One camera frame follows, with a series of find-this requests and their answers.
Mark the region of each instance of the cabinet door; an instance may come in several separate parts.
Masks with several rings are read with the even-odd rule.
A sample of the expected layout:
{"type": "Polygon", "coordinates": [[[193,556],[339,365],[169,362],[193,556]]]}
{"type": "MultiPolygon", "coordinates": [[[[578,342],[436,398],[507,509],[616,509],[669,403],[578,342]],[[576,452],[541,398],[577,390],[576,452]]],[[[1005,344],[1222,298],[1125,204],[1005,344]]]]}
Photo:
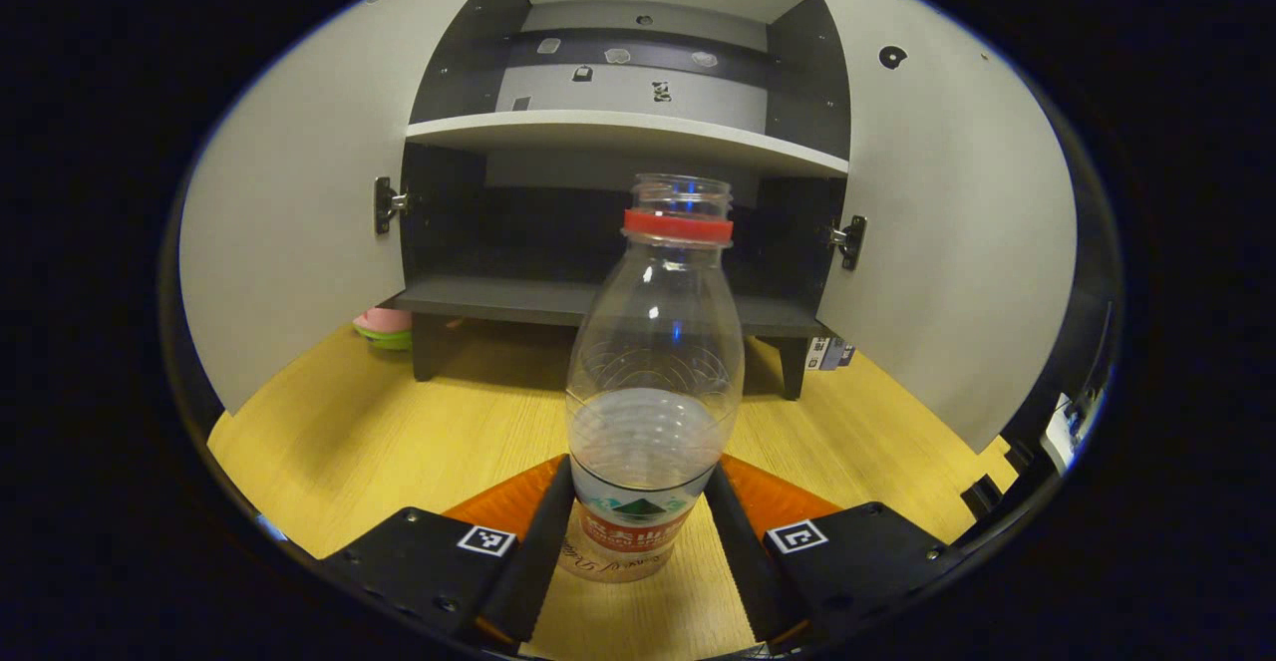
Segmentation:
{"type": "Polygon", "coordinates": [[[355,3],[265,70],[209,139],[179,265],[190,334],[227,412],[403,288],[398,226],[373,230],[373,181],[397,188],[422,71],[464,3],[355,3]]]}
{"type": "Polygon", "coordinates": [[[826,3],[851,89],[842,225],[868,228],[855,271],[835,255],[818,319],[981,452],[1044,369],[1068,302],[1063,153],[1016,71],[926,3],[826,3]]]}

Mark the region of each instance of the cabinet shelf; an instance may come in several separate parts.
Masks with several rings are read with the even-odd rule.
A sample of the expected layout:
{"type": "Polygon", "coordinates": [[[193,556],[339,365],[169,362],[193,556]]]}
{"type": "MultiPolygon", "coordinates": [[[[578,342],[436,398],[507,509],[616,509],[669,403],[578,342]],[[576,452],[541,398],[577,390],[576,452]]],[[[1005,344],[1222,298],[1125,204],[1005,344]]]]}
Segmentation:
{"type": "Polygon", "coordinates": [[[419,121],[410,143],[470,153],[498,148],[570,148],[684,157],[694,162],[746,166],[769,176],[840,176],[849,162],[785,139],[727,125],[652,116],[646,112],[518,111],[482,112],[419,121]]]}
{"type": "MultiPolygon", "coordinates": [[[[614,258],[559,262],[558,251],[471,249],[415,276],[387,308],[430,315],[579,325],[614,258]]],[[[792,299],[735,293],[744,334],[818,337],[823,325],[792,299]]]]}

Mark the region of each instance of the red bottle ring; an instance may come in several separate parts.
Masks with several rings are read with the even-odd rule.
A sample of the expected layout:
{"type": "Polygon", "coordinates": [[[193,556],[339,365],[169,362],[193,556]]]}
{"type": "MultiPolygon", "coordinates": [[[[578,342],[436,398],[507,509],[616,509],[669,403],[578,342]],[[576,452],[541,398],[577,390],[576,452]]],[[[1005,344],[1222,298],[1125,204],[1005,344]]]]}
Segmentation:
{"type": "Polygon", "coordinates": [[[692,242],[730,244],[732,221],[697,221],[688,217],[653,216],[651,212],[625,211],[625,230],[639,235],[656,235],[692,242]]]}

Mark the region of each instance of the clear plastic bottle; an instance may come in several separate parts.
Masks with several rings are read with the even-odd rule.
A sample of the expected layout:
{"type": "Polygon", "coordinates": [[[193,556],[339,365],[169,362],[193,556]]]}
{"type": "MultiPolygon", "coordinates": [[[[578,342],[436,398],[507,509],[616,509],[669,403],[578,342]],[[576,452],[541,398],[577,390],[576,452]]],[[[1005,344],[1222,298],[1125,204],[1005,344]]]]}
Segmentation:
{"type": "Polygon", "coordinates": [[[579,505],[560,564],[598,581],[664,567],[735,425],[744,345],[722,274],[731,188],[641,175],[629,239],[581,325],[567,388],[579,505]]]}

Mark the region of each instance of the water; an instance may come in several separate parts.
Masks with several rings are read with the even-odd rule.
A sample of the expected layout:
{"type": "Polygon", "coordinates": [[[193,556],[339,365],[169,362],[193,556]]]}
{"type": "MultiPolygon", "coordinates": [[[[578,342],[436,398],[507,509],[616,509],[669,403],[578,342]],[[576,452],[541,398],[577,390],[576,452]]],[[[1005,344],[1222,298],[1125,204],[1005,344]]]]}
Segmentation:
{"type": "Polygon", "coordinates": [[[734,422],[734,412],[717,420],[697,398],[666,389],[619,389],[588,402],[569,393],[567,399],[575,462],[598,481],[632,491],[694,481],[699,489],[681,490],[694,498],[734,422]]]}

